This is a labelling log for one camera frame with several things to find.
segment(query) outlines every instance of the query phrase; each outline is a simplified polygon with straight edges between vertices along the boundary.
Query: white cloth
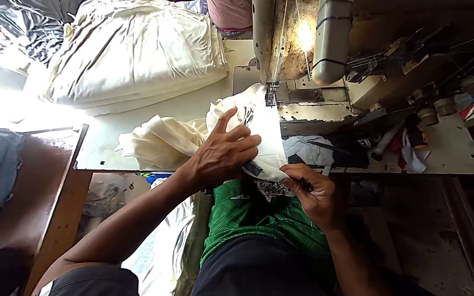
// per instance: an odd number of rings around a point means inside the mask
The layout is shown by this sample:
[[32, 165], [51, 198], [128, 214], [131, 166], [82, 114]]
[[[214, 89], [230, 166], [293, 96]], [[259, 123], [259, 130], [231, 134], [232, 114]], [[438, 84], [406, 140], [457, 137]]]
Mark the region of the white cloth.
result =
[[65, 29], [43, 98], [88, 115], [155, 104], [227, 75], [209, 18], [166, 0], [86, 1]]
[[206, 119], [180, 122], [171, 117], [151, 118], [129, 134], [118, 137], [122, 156], [136, 158], [139, 170], [176, 169], [206, 141]]
[[330, 168], [334, 163], [332, 150], [310, 144], [308, 141], [319, 142], [333, 146], [333, 144], [321, 136], [292, 136], [283, 140], [285, 154], [290, 157], [297, 154], [306, 164], [324, 166], [324, 175], [329, 175]]
[[279, 112], [277, 107], [266, 107], [264, 96], [267, 88], [260, 83], [248, 87], [245, 91], [220, 99], [219, 103], [210, 105], [210, 111], [206, 115], [206, 125], [208, 132], [213, 131], [217, 120], [224, 112], [237, 106], [237, 114], [230, 119], [226, 131], [231, 131], [239, 124], [243, 124], [245, 110], [244, 107], [253, 110], [253, 120], [247, 126], [252, 135], [261, 136], [261, 144], [257, 146], [259, 154], [254, 158], [263, 171], [257, 178], [280, 182], [288, 176], [279, 168], [288, 163], [284, 154], [281, 127], [279, 125]]
[[425, 165], [425, 159], [431, 153], [431, 150], [428, 148], [424, 149], [414, 149], [411, 147], [411, 142], [409, 141], [409, 136], [407, 135], [407, 129], [404, 129], [402, 134], [402, 157], [404, 158], [407, 166], [411, 171], [415, 173], [423, 173], [427, 166]]
[[[158, 178], [151, 189], [166, 178]], [[193, 289], [207, 237], [212, 198], [195, 193], [180, 203], [122, 263], [139, 279], [139, 294], [186, 296]]]
[[211, 104], [206, 119], [195, 119], [184, 123], [174, 118], [155, 116], [137, 127], [129, 134], [121, 134], [120, 145], [115, 149], [123, 150], [122, 156], [136, 158], [139, 170], [176, 169], [207, 139], [217, 120], [227, 110], [237, 106], [237, 114], [228, 123], [227, 131], [244, 122], [246, 107], [253, 110], [253, 120], [248, 123], [252, 134], [261, 136], [258, 145], [259, 154], [254, 162], [263, 170], [257, 178], [270, 181], [282, 181], [288, 176], [279, 170], [287, 164], [281, 140], [279, 113], [277, 108], [266, 107], [264, 95], [266, 88], [260, 83], [235, 96], [220, 99]]

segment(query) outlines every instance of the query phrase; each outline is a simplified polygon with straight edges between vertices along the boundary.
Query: sewing machine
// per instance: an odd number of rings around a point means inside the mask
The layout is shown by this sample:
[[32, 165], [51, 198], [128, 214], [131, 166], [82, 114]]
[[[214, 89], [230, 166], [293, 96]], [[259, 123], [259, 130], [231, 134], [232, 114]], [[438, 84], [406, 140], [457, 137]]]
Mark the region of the sewing machine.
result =
[[233, 94], [261, 82], [283, 136], [328, 134], [351, 123], [345, 75], [350, 0], [252, 1], [255, 58], [233, 71]]

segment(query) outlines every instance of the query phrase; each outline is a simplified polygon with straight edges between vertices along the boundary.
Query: plastic bag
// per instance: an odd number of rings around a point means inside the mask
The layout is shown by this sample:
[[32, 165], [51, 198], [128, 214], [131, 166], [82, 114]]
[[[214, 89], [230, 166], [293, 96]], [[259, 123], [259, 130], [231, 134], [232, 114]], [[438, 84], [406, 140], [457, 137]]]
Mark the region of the plastic bag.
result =
[[125, 205], [128, 181], [123, 175], [95, 173], [85, 199], [83, 214], [107, 218]]

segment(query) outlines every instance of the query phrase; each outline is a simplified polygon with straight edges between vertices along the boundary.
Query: man's right hand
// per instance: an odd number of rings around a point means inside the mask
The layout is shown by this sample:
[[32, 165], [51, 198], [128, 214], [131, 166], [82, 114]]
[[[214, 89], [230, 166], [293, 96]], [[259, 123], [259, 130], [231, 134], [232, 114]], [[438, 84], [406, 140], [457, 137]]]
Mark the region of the man's right hand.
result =
[[237, 107], [224, 113], [206, 142], [177, 170], [186, 177], [184, 180], [191, 180], [200, 188], [222, 184], [235, 179], [242, 171], [242, 165], [257, 156], [257, 145], [261, 143], [259, 135], [250, 135], [250, 129], [244, 125], [226, 132], [228, 121], [236, 113]]
[[[286, 164], [280, 170], [290, 177], [283, 183], [299, 198], [303, 211], [315, 225], [325, 234], [345, 229], [345, 209], [335, 200], [331, 179], [303, 163]], [[303, 183], [310, 183], [312, 191], [308, 192]]]

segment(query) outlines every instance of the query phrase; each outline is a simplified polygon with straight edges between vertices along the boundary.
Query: finger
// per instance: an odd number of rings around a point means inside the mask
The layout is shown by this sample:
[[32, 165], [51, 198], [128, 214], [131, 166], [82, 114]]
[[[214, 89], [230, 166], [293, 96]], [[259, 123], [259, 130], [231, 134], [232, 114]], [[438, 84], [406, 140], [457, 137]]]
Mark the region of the finger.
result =
[[244, 125], [238, 125], [233, 130], [226, 133], [226, 139], [230, 142], [235, 142], [240, 138], [245, 138], [250, 135], [250, 129]]
[[314, 171], [307, 165], [304, 165], [303, 168], [301, 169], [286, 169], [286, 165], [283, 165], [280, 170], [284, 171], [285, 174], [287, 174], [290, 178], [296, 179], [296, 180], [302, 180], [304, 179], [306, 182], [310, 182], [312, 185], [316, 185], [319, 182], [323, 182], [323, 179], [328, 177], [323, 176], [322, 174]]
[[295, 193], [295, 196], [299, 198], [299, 200], [303, 198], [308, 198], [309, 197], [309, 192], [303, 188], [301, 183], [298, 180], [294, 180], [293, 178], [288, 178], [283, 180], [284, 185], [290, 189], [293, 193]]
[[256, 147], [259, 144], [261, 144], [260, 135], [247, 136], [246, 138], [240, 139], [235, 142], [235, 146], [237, 147], [237, 151], [239, 152], [248, 150], [252, 147]]
[[304, 190], [301, 184], [297, 181], [294, 180], [293, 178], [288, 178], [283, 180], [284, 185], [290, 189], [293, 193], [297, 194], [301, 190]]
[[259, 154], [259, 149], [257, 149], [257, 147], [252, 147], [250, 149], [244, 150], [239, 153], [238, 162], [242, 166], [248, 160], [254, 159], [257, 154]]
[[226, 132], [226, 127], [228, 126], [228, 121], [230, 121], [230, 118], [232, 118], [235, 114], [237, 114], [236, 106], [234, 106], [232, 109], [229, 109], [228, 111], [226, 111], [226, 113], [219, 117], [219, 120], [213, 128], [212, 133], [215, 132], [219, 134], [224, 134]]
[[308, 167], [308, 166], [304, 163], [291, 163], [291, 164], [285, 164], [281, 166], [279, 170], [284, 172], [286, 170], [304, 169], [305, 167]]

